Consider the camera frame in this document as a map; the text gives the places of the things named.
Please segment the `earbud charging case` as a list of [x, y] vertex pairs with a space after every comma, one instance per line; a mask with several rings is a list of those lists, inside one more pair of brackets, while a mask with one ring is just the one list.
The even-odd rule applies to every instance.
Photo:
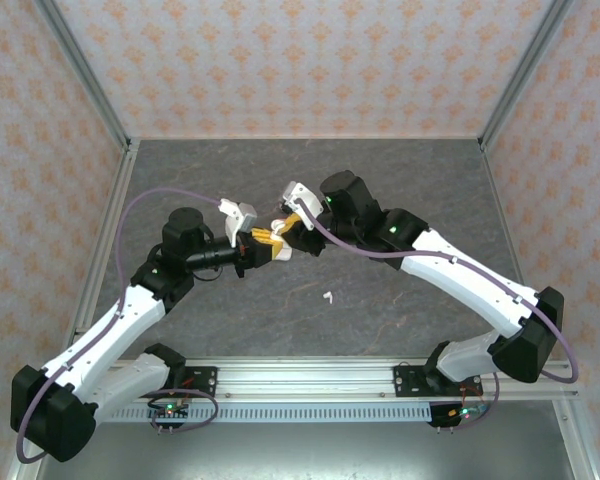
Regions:
[[282, 219], [276, 219], [271, 222], [272, 239], [283, 240], [286, 243], [285, 249], [277, 258], [273, 258], [274, 261], [289, 261], [292, 257], [292, 253], [293, 253], [293, 249], [289, 246], [289, 244], [280, 235], [279, 227], [281, 226], [282, 221], [283, 221]]

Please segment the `black mounting plate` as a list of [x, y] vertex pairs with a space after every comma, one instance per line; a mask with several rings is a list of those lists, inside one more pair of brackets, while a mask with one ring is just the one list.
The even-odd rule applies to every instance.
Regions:
[[218, 368], [212, 366], [186, 366], [184, 378], [179, 387], [187, 390], [199, 390], [215, 396]]
[[432, 397], [434, 395], [428, 384], [424, 367], [401, 362], [393, 367], [393, 386], [399, 398]]

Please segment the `small controller board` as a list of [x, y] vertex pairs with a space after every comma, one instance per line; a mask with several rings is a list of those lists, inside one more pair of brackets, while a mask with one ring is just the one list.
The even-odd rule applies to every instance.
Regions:
[[147, 407], [150, 409], [150, 417], [159, 420], [180, 420], [189, 416], [188, 405], [180, 400], [159, 401], [152, 399], [148, 402]]
[[460, 404], [449, 404], [443, 408], [443, 418], [449, 420], [470, 420], [483, 416], [489, 407], [486, 404], [462, 406]]

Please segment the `aluminium side rail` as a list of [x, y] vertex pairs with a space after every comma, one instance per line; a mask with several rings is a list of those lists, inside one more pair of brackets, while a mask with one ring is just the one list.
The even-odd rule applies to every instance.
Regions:
[[79, 336], [79, 332], [88, 327], [93, 320], [140, 143], [141, 140], [138, 137], [133, 137], [123, 149], [106, 207], [101, 216], [98, 236], [89, 258], [86, 277], [82, 283], [82, 290], [69, 323], [68, 333], [63, 340], [62, 349], [71, 346]]
[[[505, 203], [498, 190], [495, 169], [490, 163], [487, 146], [481, 138], [478, 139], [478, 145], [504, 228], [515, 279], [525, 283], [527, 278], [517, 255], [510, 221], [505, 212]], [[551, 404], [566, 449], [568, 470], [573, 474], [574, 480], [600, 480], [600, 452], [595, 445], [593, 418], [585, 403], [586, 388], [581, 384], [566, 385], [542, 377], [540, 385], [532, 387], [535, 400], [539, 400], [539, 388], [544, 384], [553, 387], [552, 393], [558, 394], [556, 398], [551, 398]]]

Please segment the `thin aluminium wall rail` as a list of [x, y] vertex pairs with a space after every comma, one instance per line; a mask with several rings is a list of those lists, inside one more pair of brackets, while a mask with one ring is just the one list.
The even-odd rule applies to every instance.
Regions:
[[354, 135], [351, 132], [345, 134], [309, 134], [301, 132], [299, 135], [273, 134], [273, 135], [194, 135], [194, 136], [133, 136], [130, 142], [141, 141], [198, 141], [198, 140], [470, 140], [478, 141], [479, 135], [398, 135], [394, 133], [379, 135]]

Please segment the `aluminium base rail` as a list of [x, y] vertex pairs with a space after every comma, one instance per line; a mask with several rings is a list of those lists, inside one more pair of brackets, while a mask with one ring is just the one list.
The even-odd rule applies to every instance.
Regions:
[[[218, 369], [216, 398], [224, 402], [379, 402], [400, 401], [393, 369], [424, 364], [425, 358], [383, 356], [202, 357], [187, 366]], [[544, 375], [523, 383], [500, 372], [499, 400], [576, 399], [582, 381], [566, 384]]]

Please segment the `aluminium corner post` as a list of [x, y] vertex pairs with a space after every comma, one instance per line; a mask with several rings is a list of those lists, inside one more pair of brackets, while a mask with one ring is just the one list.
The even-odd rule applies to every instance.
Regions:
[[126, 151], [131, 143], [86, 54], [77, 41], [56, 0], [32, 0], [56, 38], [79, 81], [115, 143]]
[[478, 144], [482, 152], [486, 152], [496, 141], [499, 131], [512, 113], [573, 2], [574, 0], [551, 0], [547, 12], [496, 103], [482, 134], [478, 137]]

